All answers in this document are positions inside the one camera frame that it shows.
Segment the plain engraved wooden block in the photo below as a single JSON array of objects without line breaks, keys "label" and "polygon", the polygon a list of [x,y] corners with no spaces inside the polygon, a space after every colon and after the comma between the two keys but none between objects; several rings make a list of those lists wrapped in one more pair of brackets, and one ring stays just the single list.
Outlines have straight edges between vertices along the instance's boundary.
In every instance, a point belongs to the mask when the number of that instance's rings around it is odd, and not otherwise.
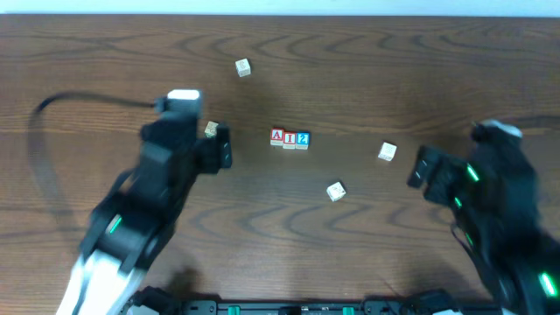
[{"label": "plain engraved wooden block", "polygon": [[380,148],[378,158],[385,161],[392,161],[395,157],[397,146],[392,143],[384,142]]}]

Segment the red letter A wooden block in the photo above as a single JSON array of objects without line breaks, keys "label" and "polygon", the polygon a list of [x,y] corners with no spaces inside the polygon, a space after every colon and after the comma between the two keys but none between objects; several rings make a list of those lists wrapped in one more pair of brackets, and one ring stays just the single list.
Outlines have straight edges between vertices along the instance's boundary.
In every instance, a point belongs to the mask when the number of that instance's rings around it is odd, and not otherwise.
[{"label": "red letter A wooden block", "polygon": [[284,129],[273,128],[269,139],[272,146],[282,146],[284,144]]}]

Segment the red letter I wooden block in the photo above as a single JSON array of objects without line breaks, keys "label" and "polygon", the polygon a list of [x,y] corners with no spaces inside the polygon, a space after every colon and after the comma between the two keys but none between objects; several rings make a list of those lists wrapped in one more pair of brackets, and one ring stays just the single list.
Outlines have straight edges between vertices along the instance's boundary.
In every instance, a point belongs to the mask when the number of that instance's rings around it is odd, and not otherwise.
[{"label": "red letter I wooden block", "polygon": [[283,133],[283,148],[286,150],[295,150],[297,144],[297,133],[285,131]]}]

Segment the blue number 2 wooden block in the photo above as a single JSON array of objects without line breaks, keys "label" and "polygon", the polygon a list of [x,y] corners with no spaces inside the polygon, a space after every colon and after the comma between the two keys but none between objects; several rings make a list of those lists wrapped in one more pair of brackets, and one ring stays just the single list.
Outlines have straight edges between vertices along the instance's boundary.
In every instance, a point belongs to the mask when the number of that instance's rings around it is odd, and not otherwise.
[{"label": "blue number 2 wooden block", "polygon": [[307,150],[310,145],[311,134],[309,132],[298,132],[296,139],[297,150]]}]

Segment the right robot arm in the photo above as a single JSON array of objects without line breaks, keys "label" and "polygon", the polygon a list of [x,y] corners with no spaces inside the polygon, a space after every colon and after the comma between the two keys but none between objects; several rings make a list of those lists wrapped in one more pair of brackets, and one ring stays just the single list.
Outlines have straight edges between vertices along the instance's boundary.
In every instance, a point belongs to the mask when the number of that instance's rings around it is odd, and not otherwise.
[{"label": "right robot arm", "polygon": [[540,224],[536,172],[519,139],[479,137],[467,158],[423,145],[407,184],[451,209],[465,251],[501,307],[559,312],[559,242]]}]

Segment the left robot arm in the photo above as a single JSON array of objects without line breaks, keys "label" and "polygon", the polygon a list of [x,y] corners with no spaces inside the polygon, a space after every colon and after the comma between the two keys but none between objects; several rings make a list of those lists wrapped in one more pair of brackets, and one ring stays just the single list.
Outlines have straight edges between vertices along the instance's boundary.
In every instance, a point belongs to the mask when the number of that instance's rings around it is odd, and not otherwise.
[{"label": "left robot arm", "polygon": [[141,128],[138,164],[117,177],[94,208],[57,312],[117,314],[172,238],[200,174],[232,164],[226,124],[197,136],[195,114],[163,114]]}]

